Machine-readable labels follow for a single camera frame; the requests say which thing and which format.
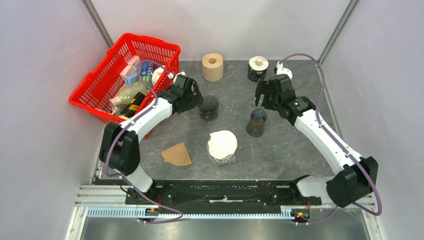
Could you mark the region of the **white paper coffee filter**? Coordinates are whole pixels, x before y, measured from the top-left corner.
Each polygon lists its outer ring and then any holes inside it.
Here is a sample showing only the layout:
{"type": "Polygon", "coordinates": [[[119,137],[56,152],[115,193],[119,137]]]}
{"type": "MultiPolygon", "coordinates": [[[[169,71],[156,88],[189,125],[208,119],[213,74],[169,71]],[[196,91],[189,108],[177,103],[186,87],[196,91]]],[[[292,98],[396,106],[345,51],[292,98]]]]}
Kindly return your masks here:
{"type": "Polygon", "coordinates": [[[234,133],[229,130],[215,131],[209,134],[207,145],[210,147],[238,147],[238,141],[234,133]]]}

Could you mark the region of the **clear glass dripper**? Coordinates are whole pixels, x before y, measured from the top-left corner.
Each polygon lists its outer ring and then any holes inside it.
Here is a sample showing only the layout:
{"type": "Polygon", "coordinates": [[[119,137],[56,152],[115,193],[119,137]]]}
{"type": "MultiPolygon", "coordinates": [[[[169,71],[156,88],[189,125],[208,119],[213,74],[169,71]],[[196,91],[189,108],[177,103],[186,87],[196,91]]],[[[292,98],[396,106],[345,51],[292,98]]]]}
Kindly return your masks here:
{"type": "Polygon", "coordinates": [[[225,166],[230,162],[235,162],[237,147],[207,146],[208,157],[218,166],[225,166]]]}

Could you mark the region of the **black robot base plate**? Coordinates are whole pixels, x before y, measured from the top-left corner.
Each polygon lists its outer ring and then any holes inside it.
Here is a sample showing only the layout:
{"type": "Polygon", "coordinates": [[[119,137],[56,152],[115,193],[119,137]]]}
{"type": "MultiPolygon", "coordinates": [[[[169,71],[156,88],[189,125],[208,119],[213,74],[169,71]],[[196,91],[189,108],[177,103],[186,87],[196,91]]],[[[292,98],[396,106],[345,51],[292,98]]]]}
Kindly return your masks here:
{"type": "Polygon", "coordinates": [[[223,201],[239,203],[243,210],[258,207],[259,202],[271,206],[320,206],[320,197],[302,196],[294,180],[154,180],[146,196],[176,209],[188,204],[206,206],[223,201]]]}

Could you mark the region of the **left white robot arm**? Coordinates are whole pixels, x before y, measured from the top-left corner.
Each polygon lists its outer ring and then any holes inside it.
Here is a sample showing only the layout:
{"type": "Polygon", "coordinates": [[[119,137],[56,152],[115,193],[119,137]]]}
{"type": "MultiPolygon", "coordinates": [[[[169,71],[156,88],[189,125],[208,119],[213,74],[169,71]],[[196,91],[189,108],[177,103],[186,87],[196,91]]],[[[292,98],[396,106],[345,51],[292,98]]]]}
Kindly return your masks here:
{"type": "Polygon", "coordinates": [[[182,73],[174,77],[172,85],[153,96],[153,101],[130,119],[106,125],[99,152],[103,173],[110,176],[109,170],[116,171],[138,190],[137,197],[144,204],[152,204],[157,191],[151,187],[153,179],[141,167],[141,140],[163,120],[203,103],[197,82],[182,73]]]}

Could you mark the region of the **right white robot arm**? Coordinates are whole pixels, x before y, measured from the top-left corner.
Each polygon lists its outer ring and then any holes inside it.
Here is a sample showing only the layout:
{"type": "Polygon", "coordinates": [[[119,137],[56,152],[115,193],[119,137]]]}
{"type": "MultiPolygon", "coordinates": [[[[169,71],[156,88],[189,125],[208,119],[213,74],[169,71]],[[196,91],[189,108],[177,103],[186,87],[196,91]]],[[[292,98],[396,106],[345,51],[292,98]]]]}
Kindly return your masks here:
{"type": "Polygon", "coordinates": [[[306,96],[297,96],[291,79],[277,74],[257,82],[254,102],[279,116],[303,133],[331,167],[334,176],[305,177],[288,191],[289,200],[300,205],[309,197],[329,198],[345,208],[373,193],[379,165],[369,156],[348,146],[325,122],[306,96]]]}

